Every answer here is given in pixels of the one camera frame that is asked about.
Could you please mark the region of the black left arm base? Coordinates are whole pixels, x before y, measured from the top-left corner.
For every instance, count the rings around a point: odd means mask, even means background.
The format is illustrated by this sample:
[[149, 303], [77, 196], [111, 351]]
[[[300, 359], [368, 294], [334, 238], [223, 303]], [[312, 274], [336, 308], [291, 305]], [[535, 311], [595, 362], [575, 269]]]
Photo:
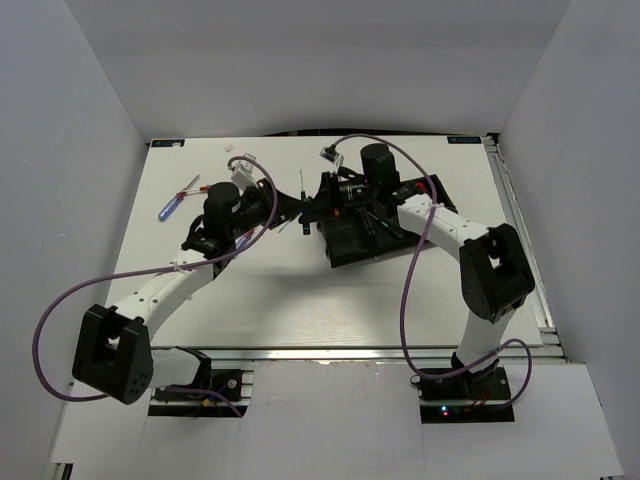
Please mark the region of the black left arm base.
[[247, 412], [251, 370], [220, 367], [193, 348], [156, 350], [154, 361], [149, 416], [239, 419]]

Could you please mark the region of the red folding knife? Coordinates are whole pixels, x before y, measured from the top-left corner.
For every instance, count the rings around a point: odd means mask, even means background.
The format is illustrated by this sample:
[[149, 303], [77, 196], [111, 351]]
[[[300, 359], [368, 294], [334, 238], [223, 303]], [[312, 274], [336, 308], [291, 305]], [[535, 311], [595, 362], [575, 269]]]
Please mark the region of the red folding knife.
[[428, 185], [425, 185], [421, 181], [414, 182], [413, 185], [412, 185], [412, 188], [413, 188], [413, 191], [416, 194], [424, 194], [424, 195], [428, 195], [430, 197], [433, 196], [432, 189]]

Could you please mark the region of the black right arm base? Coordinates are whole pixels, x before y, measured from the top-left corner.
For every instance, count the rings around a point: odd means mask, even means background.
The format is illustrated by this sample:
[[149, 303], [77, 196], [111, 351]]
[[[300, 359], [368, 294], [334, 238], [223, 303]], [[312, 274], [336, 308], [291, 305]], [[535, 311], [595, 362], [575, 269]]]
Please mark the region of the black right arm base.
[[423, 425], [513, 423], [511, 388], [503, 367], [495, 367], [479, 378], [467, 373], [446, 379], [428, 380], [412, 375], [410, 384], [419, 396]]

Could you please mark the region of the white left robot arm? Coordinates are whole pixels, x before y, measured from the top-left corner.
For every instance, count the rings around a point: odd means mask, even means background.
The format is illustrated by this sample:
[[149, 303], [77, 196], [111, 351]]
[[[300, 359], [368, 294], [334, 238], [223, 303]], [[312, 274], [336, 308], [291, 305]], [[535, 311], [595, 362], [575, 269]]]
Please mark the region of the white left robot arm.
[[304, 201], [261, 180], [240, 190], [231, 182], [211, 186], [203, 213], [166, 273], [110, 307], [94, 305], [84, 314], [72, 376], [129, 405], [148, 389], [178, 388], [199, 399], [211, 387], [211, 361], [187, 347], [154, 349], [163, 323], [198, 290], [213, 282], [239, 249], [236, 241], [259, 226], [270, 229], [294, 219]]

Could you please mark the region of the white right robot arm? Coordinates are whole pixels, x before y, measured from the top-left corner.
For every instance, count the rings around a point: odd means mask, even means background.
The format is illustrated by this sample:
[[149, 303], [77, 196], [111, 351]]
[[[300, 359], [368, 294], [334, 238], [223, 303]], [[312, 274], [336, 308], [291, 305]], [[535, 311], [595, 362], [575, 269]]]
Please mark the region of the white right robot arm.
[[415, 373], [431, 381], [452, 378], [453, 390], [472, 399], [486, 389], [487, 374], [508, 344], [505, 330], [535, 288], [533, 273], [514, 227], [489, 227], [459, 215], [441, 184], [427, 173], [401, 180], [395, 164], [400, 151], [374, 137], [361, 149], [362, 170], [355, 172], [344, 167], [335, 145], [323, 148], [320, 155], [333, 168], [322, 174], [299, 222], [317, 224], [334, 267], [407, 246], [420, 252], [425, 245], [457, 261], [469, 310], [462, 339], [449, 371]]

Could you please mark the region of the black green precision screwdriver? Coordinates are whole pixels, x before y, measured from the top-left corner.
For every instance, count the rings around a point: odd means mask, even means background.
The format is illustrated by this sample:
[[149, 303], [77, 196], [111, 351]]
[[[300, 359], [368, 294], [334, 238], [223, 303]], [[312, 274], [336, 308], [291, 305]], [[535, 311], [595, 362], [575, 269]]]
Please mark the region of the black green precision screwdriver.
[[396, 240], [402, 239], [403, 234], [399, 232], [397, 229], [392, 227], [388, 222], [383, 219], [380, 219], [378, 216], [374, 215], [372, 212], [366, 210], [366, 215], [373, 219], [378, 225], [380, 225], [389, 235], [391, 235]]
[[[300, 169], [299, 170], [299, 177], [300, 177], [300, 199], [304, 202], [307, 203], [307, 199], [308, 196], [306, 194], [306, 190], [305, 190], [305, 185], [304, 185], [304, 174], [303, 174], [303, 170]], [[311, 234], [311, 227], [309, 223], [303, 223], [300, 222], [300, 225], [302, 227], [302, 233], [304, 236], [309, 236]]]

